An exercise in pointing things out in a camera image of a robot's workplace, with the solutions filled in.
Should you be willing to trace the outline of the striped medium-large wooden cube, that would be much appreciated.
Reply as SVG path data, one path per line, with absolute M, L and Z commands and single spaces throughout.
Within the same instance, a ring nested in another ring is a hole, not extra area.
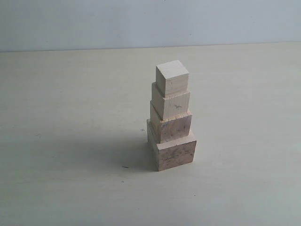
M 192 113 L 188 110 L 186 113 L 162 120 L 152 102 L 150 102 L 150 122 L 158 143 L 188 136 L 191 119 Z

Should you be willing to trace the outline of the medium pale wooden cube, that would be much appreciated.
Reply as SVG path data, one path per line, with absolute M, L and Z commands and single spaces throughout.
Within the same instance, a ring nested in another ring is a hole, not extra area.
M 164 97 L 156 82 L 151 85 L 151 102 L 162 120 L 186 113 L 189 101 L 190 92 L 188 90 Z

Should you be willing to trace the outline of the smallest wooden cube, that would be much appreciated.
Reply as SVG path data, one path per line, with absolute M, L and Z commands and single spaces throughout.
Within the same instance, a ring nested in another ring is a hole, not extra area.
M 155 76 L 165 97 L 188 89 L 189 72 L 179 60 L 156 65 Z

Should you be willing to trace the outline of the largest wooden cube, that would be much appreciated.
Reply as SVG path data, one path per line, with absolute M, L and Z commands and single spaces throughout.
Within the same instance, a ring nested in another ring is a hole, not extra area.
M 164 143 L 157 142 L 155 135 L 151 120 L 147 119 L 148 144 L 151 148 L 157 171 L 193 162 L 197 140 L 192 130 L 185 137 Z

